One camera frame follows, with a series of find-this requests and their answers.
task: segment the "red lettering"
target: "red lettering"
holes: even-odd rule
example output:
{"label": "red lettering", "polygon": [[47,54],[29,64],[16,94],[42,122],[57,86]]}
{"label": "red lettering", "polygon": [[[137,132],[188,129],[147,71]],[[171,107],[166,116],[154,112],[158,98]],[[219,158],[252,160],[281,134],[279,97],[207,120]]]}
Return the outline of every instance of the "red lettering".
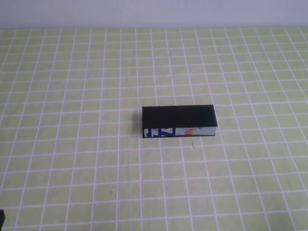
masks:
{"label": "red lettering", "polygon": [[192,136],[192,135],[193,135],[193,128],[186,128],[185,136]]}

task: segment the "printed label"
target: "printed label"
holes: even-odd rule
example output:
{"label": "printed label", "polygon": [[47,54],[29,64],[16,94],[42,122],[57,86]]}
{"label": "printed label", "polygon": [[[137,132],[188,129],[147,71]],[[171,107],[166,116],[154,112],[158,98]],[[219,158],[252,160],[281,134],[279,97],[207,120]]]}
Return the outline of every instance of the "printed label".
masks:
{"label": "printed label", "polygon": [[150,137],[176,137],[176,136],[198,136],[215,135],[216,127],[202,128],[150,128],[145,129],[144,136]]}

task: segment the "white wall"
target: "white wall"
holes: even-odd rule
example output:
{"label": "white wall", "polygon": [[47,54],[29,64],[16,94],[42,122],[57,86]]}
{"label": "white wall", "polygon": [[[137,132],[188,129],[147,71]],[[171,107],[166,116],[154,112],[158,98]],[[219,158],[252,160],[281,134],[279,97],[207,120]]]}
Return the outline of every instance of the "white wall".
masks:
{"label": "white wall", "polygon": [[308,0],[0,0],[0,27],[308,26]]}

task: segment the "black box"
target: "black box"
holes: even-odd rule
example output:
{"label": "black box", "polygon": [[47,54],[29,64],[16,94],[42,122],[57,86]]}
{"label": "black box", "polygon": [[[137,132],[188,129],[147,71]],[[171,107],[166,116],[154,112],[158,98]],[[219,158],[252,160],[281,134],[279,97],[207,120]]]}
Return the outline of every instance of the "black box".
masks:
{"label": "black box", "polygon": [[213,105],[142,107],[143,138],[215,136]]}

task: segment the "table surface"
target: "table surface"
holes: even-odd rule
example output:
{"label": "table surface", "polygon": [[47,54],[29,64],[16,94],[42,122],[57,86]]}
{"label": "table surface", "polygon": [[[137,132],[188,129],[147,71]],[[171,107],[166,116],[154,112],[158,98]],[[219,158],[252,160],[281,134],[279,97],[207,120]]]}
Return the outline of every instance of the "table surface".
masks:
{"label": "table surface", "polygon": [[[308,230],[307,66],[307,27],[1,30],[3,230]],[[215,137],[141,137],[189,104]]]}

